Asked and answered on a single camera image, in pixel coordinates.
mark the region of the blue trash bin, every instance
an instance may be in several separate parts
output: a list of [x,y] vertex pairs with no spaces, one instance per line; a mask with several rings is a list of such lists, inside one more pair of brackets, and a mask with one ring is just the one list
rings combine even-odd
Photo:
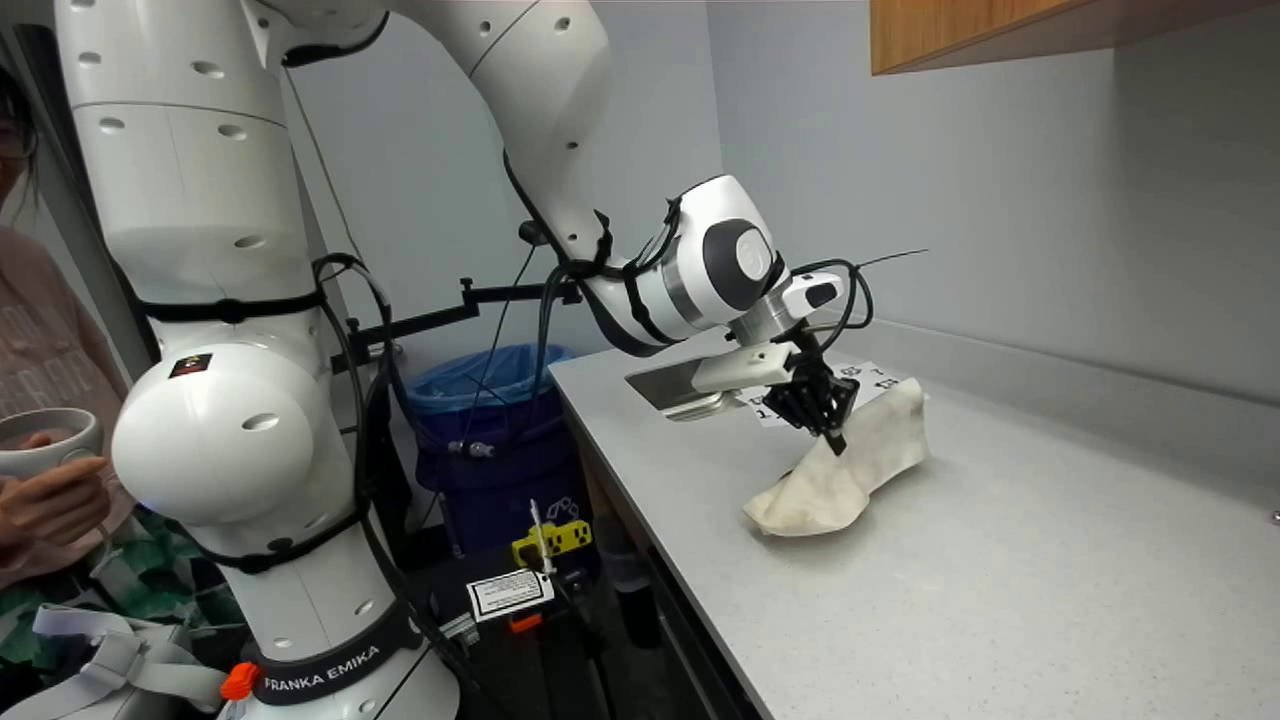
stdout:
[[495,350],[428,370],[408,383],[415,482],[443,495],[460,558],[500,554],[542,520],[583,518],[579,461],[537,343]]

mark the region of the white countertop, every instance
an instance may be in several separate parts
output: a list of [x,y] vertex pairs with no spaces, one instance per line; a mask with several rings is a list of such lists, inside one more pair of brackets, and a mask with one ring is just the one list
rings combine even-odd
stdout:
[[556,383],[779,720],[1275,720],[1275,485],[1237,485],[926,376],[930,461],[827,539],[741,503],[795,458],[748,411],[655,417],[599,353]]

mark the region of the black bracket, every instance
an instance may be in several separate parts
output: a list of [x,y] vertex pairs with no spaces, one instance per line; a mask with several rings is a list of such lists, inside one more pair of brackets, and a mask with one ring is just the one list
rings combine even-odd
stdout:
[[[342,356],[333,360],[333,374],[348,374],[351,363],[373,363],[373,350],[396,335],[415,335],[428,329],[443,329],[443,324],[464,324],[479,315],[479,305],[529,305],[540,302],[542,283],[493,283],[493,290],[474,290],[470,275],[460,279],[460,305],[438,309],[438,311],[424,311],[424,315],[402,315],[392,329],[358,329],[357,320],[348,320],[348,335],[351,350]],[[579,305],[579,290],[572,279],[559,279],[556,290],[559,305]]]

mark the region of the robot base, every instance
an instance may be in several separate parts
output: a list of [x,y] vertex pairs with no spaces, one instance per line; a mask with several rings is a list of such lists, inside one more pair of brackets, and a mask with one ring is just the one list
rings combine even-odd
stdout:
[[358,686],[313,703],[227,703],[219,720],[454,720],[460,687],[428,651],[396,651]]

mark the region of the cabinet door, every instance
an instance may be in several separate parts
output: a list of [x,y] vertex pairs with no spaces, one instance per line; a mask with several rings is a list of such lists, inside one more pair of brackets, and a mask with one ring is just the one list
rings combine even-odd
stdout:
[[873,65],[926,65],[984,37],[1045,22],[1086,0],[873,0]]
[[1121,47],[1275,0],[873,0],[873,71]]

